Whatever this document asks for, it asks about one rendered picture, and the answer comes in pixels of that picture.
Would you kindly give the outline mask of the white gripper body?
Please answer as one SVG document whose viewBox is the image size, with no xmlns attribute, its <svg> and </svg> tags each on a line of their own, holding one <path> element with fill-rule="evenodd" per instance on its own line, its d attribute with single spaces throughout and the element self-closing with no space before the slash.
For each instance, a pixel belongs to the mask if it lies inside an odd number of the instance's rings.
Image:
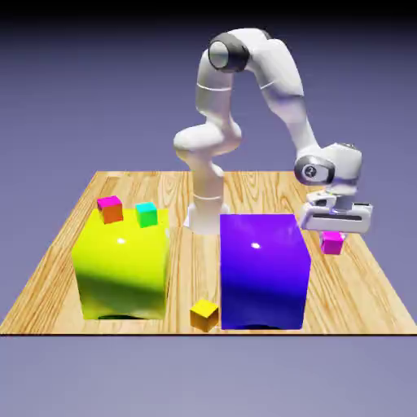
<svg viewBox="0 0 417 417">
<path fill-rule="evenodd" d="M 335 210 L 306 203 L 301 209 L 298 223 L 303 230 L 364 234 L 370 228 L 372 211 L 371 204 L 353 203 L 349 210 Z"/>
</svg>

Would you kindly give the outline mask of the small magenta cube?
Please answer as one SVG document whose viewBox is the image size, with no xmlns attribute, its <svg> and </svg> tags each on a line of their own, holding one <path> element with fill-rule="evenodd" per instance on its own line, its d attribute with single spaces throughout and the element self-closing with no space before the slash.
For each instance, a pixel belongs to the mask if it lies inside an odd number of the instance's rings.
<svg viewBox="0 0 417 417">
<path fill-rule="evenodd" d="M 322 253 L 327 255 L 340 255 L 344 241 L 345 235 L 338 231 L 323 231 L 320 234 Z"/>
</svg>

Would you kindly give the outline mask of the small yellow cube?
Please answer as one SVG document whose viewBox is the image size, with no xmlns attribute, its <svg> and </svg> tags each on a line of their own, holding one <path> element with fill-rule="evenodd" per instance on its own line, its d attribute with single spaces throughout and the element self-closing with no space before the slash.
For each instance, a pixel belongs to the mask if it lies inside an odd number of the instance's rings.
<svg viewBox="0 0 417 417">
<path fill-rule="evenodd" d="M 217 326 L 218 320 L 218 305 L 211 301 L 200 299 L 190 309 L 191 325 L 203 332 L 211 331 Z"/>
</svg>

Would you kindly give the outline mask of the small green cube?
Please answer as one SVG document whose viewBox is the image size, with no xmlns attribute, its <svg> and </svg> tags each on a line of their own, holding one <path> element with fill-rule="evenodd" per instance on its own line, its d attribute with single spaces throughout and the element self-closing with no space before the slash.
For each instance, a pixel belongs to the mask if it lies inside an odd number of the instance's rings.
<svg viewBox="0 0 417 417">
<path fill-rule="evenodd" d="M 158 212 L 153 202 L 144 202 L 135 205 L 136 217 L 141 228 L 156 226 L 158 224 Z"/>
</svg>

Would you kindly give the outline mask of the small orange cube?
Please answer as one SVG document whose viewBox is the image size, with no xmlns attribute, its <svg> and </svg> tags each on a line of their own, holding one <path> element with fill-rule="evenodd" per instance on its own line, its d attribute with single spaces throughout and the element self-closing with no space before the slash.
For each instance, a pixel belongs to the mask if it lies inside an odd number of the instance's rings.
<svg viewBox="0 0 417 417">
<path fill-rule="evenodd" d="M 97 208 L 104 224 L 124 220 L 122 203 L 116 195 L 97 199 Z"/>
</svg>

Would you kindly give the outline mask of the large purple box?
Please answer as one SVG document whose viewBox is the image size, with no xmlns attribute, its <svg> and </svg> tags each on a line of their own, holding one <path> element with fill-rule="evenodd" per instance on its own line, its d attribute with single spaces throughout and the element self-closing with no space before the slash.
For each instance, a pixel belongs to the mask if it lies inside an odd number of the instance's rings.
<svg viewBox="0 0 417 417">
<path fill-rule="evenodd" d="M 222 329 L 301 329 L 310 267 L 293 214 L 222 214 Z"/>
</svg>

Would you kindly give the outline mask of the large yellow box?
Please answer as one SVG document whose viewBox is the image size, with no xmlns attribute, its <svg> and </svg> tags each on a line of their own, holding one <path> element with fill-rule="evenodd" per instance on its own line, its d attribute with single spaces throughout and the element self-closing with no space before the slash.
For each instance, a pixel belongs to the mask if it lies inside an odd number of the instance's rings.
<svg viewBox="0 0 417 417">
<path fill-rule="evenodd" d="M 72 248 L 81 311 L 85 319 L 165 317 L 169 286 L 169 211 L 142 228 L 136 210 L 105 224 L 93 209 Z"/>
</svg>

